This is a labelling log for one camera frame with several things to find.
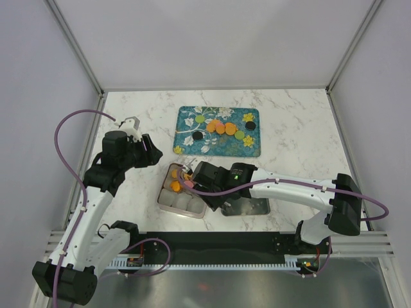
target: plastic tray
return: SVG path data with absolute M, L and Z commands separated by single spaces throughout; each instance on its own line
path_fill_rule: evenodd
M 181 165 L 175 163 L 169 166 L 166 177 L 161 185 L 159 196 L 157 197 L 157 203 L 162 210 L 201 219 L 206 213 L 207 204 L 197 195 L 191 194 L 184 189 L 177 193 L 170 188 L 170 183 L 175 180 L 171 177 L 171 172 L 179 167 L 181 167 Z

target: floral pattern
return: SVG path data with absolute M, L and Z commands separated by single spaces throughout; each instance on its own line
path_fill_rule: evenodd
M 197 123 L 196 116 L 204 116 L 205 121 Z M 209 133 L 206 126 L 213 119 L 234 123 L 247 136 L 237 140 L 234 136 Z M 245 128 L 247 121 L 254 121 L 257 128 L 248 131 Z M 193 132 L 197 131 L 203 134 L 200 141 L 192 137 Z M 261 153 L 260 144 L 259 113 L 254 108 L 181 107 L 179 110 L 173 145 L 176 154 L 258 157 Z

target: white wall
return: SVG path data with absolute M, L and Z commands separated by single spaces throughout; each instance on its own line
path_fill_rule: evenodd
M 411 287 L 411 2 L 385 1 L 333 94 L 363 192 L 390 208 L 389 232 Z
M 325 86 L 372 0 L 57 0 L 103 88 Z
M 0 306 L 21 308 L 72 184 L 54 150 L 55 126 L 98 98 L 42 0 L 2 1 L 0 42 Z M 89 123 L 80 115 L 62 130 L 72 166 Z

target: yellow flower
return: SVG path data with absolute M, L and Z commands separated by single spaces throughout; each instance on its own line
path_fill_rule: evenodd
M 252 121 L 252 120 L 254 120 L 254 116 L 252 115 L 251 112 L 249 114 L 245 114 L 243 116 L 243 121 L 244 122 L 249 122 L 249 121 Z
M 173 151 L 176 154 L 182 154 L 182 152 L 184 152 L 184 148 L 181 148 L 180 146 L 176 146 L 175 148 L 173 148 Z
M 249 146 L 251 148 L 254 144 L 254 138 L 248 135 L 246 136 L 246 138 L 243 139 L 243 142 L 244 146 Z

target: pink object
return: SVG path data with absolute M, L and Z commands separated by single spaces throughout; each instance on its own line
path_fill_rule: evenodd
M 192 181 L 184 181 L 184 184 L 186 184 L 190 188 L 194 187 L 194 183 Z

